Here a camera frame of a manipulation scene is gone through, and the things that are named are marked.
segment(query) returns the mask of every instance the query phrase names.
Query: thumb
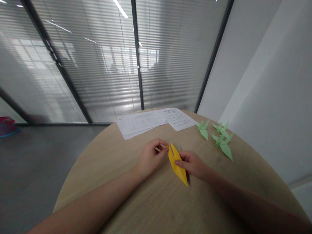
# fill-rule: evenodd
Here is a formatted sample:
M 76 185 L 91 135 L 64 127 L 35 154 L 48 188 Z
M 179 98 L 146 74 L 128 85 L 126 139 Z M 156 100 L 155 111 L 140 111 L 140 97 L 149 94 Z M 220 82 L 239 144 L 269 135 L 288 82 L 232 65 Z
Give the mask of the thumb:
M 168 152 L 168 148 L 166 147 L 166 148 L 163 148 L 157 155 L 158 155 L 158 157 L 160 157 L 160 158 L 163 158 L 165 155 L 166 155 L 166 153 Z
M 191 164 L 189 162 L 185 162 L 185 161 L 182 161 L 182 160 L 176 160 L 175 161 L 175 164 L 178 166 L 178 167 L 181 167 L 187 171 L 190 171 L 191 169 Z

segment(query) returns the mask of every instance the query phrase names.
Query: window blinds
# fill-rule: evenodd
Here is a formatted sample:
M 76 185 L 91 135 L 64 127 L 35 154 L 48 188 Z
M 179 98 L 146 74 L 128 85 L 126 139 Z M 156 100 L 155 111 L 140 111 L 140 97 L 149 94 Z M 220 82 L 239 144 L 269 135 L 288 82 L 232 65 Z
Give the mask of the window blinds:
M 94 123 L 141 110 L 130 0 L 32 3 Z
M 0 87 L 35 123 L 87 123 L 22 5 L 0 3 Z
M 227 0 L 136 0 L 145 109 L 195 111 Z

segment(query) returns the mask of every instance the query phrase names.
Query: basket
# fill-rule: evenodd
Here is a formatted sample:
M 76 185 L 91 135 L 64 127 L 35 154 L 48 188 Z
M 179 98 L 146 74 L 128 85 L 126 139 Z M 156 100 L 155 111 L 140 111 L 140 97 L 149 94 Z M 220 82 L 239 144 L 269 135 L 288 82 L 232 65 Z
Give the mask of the basket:
M 11 117 L 0 117 L 0 138 L 13 135 L 19 131 L 14 123 L 15 121 Z

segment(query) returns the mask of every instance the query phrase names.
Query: origami crane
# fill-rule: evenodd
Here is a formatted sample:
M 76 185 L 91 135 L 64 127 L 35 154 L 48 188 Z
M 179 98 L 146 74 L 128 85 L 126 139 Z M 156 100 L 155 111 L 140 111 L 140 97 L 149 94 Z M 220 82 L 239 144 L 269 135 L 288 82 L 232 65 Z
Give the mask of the origami crane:
M 202 121 L 201 123 L 197 123 L 198 131 L 208 140 L 208 133 L 207 133 L 207 127 L 208 127 L 209 120 L 204 126 L 204 122 Z
M 224 126 L 224 128 L 222 128 L 222 122 L 219 124 L 219 126 L 212 124 L 214 126 L 215 129 L 217 129 L 217 133 L 221 133 L 221 135 L 225 136 L 226 138 L 229 138 L 229 134 L 227 133 L 227 128 L 229 125 L 229 121 L 226 123 L 226 125 Z
M 183 168 L 181 168 L 175 164 L 176 160 L 181 160 L 179 151 L 173 146 L 172 143 L 170 143 L 170 145 L 171 145 L 171 147 L 168 146 L 168 148 L 169 148 L 168 155 L 169 155 L 169 160 L 170 160 L 172 169 L 173 169 L 174 173 L 176 173 L 176 175 L 185 183 L 185 185 L 188 186 L 188 180 L 186 178 L 185 169 L 183 169 Z
M 225 153 L 225 155 L 228 156 L 228 158 L 233 161 L 232 152 L 231 152 L 230 147 L 228 146 L 228 143 L 230 142 L 230 140 L 233 136 L 233 133 L 225 141 L 223 141 L 224 136 L 217 137 L 217 136 L 212 135 L 212 134 L 211 134 L 211 136 L 216 141 L 215 144 L 217 146 L 220 146 L 221 150 Z

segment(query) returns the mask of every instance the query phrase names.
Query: gray floor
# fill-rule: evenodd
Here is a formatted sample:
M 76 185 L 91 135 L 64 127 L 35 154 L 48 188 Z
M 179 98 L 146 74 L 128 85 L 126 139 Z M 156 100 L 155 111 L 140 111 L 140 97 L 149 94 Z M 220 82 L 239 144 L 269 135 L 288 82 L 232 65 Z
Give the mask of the gray floor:
M 28 126 L 0 138 L 0 233 L 25 233 L 52 213 L 73 164 L 104 128 Z

